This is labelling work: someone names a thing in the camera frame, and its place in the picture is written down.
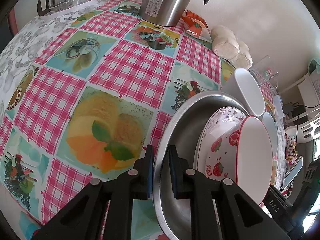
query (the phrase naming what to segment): stainless steel bowl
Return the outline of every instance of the stainless steel bowl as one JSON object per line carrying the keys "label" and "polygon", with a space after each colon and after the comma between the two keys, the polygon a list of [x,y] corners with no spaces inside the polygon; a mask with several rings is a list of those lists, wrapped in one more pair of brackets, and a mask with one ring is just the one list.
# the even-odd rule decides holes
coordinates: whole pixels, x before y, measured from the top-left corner
{"label": "stainless steel bowl", "polygon": [[170,120],[160,142],[153,178],[153,204],[162,231],[173,240],[191,240],[190,200],[173,197],[168,157],[168,145],[175,144],[178,155],[193,166],[199,136],[218,109],[233,106],[248,114],[234,98],[218,91],[196,94],[186,101]]}

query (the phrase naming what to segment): red gingham pattern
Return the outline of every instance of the red gingham pattern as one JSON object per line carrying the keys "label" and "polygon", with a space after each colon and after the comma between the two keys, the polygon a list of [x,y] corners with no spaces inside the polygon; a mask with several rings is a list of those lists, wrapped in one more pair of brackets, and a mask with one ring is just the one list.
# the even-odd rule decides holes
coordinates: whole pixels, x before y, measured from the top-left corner
{"label": "red gingham pattern", "polygon": [[139,22],[141,22],[141,19],[106,11],[91,18],[80,29],[123,38]]}
{"label": "red gingham pattern", "polygon": [[219,57],[193,39],[183,36],[176,59],[220,84],[221,63]]}
{"label": "red gingham pattern", "polygon": [[2,155],[4,146],[9,139],[11,129],[12,122],[6,115],[4,115],[2,125],[0,127],[0,156]]}
{"label": "red gingham pattern", "polygon": [[130,1],[130,2],[137,3],[137,4],[141,4],[141,1],[138,1],[138,0],[126,0],[126,1]]}
{"label": "red gingham pattern", "polygon": [[49,43],[49,46],[44,49],[40,56],[35,59],[35,63],[41,65],[45,64],[48,59],[53,56],[56,51],[66,43],[66,41],[77,31],[75,28],[65,29],[60,35],[56,37],[54,41]]}
{"label": "red gingham pattern", "polygon": [[89,82],[159,108],[174,60],[121,40]]}
{"label": "red gingham pattern", "polygon": [[104,5],[101,5],[96,10],[108,11],[109,9],[111,9],[112,7],[118,5],[121,2],[123,2],[123,0],[107,0]]}
{"label": "red gingham pattern", "polygon": [[183,20],[180,18],[180,21],[178,21],[178,24],[176,26],[166,27],[166,29],[174,31],[179,34],[183,34],[183,32],[184,32]]}
{"label": "red gingham pattern", "polygon": [[85,81],[42,67],[22,100],[14,124],[53,155]]}
{"label": "red gingham pattern", "polygon": [[150,141],[150,145],[154,147],[155,156],[158,152],[159,143],[164,133],[164,130],[167,127],[170,119],[171,119],[171,116],[165,112],[159,111],[157,114],[156,125],[152,129],[151,141]]}
{"label": "red gingham pattern", "polygon": [[273,96],[272,96],[271,92],[265,88],[265,86],[268,87],[268,88],[270,87],[269,83],[263,84],[263,85],[260,87],[261,92],[262,92],[262,94],[270,101],[270,103],[273,104]]}
{"label": "red gingham pattern", "polygon": [[47,187],[43,194],[43,203],[41,206],[42,223],[46,224],[77,195],[91,179],[91,176],[82,174],[54,158],[52,160]]}
{"label": "red gingham pattern", "polygon": [[107,211],[106,211],[106,214],[105,214],[105,216],[104,216],[103,225],[102,225],[102,230],[101,230],[101,235],[100,235],[99,240],[102,240],[102,239],[103,239],[104,228],[106,227],[106,221],[107,221],[109,206],[110,206],[110,201],[108,202],[108,205],[107,205]]}

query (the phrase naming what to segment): white wall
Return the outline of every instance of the white wall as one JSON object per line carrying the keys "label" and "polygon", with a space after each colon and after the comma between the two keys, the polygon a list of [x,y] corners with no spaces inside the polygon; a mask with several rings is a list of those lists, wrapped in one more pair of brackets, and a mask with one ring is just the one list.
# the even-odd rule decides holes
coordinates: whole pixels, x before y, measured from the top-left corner
{"label": "white wall", "polygon": [[[19,0],[18,28],[36,16],[38,0]],[[280,89],[307,72],[320,56],[320,30],[300,0],[191,0],[188,9],[201,15],[209,28],[223,24],[250,48],[254,62],[269,55],[279,71]]]}

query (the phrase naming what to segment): table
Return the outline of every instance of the table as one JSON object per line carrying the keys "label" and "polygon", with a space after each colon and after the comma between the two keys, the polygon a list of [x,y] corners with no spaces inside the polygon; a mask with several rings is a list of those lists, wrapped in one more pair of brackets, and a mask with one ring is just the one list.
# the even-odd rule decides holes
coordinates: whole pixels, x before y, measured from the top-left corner
{"label": "table", "polygon": [[[98,0],[59,17],[35,17],[0,56],[0,209],[30,239],[93,177],[116,178],[188,98],[219,90],[233,73],[211,44],[138,16],[135,0]],[[273,183],[284,175],[284,129]],[[167,239],[152,201],[134,201],[132,239]]]}

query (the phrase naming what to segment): plastic bag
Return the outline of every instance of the plastic bag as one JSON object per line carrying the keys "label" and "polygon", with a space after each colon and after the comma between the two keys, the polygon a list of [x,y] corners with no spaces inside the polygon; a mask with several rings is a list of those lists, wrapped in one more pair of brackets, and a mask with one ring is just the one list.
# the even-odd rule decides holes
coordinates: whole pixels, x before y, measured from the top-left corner
{"label": "plastic bag", "polygon": [[199,15],[186,11],[181,16],[186,33],[190,36],[212,43],[208,25]]}

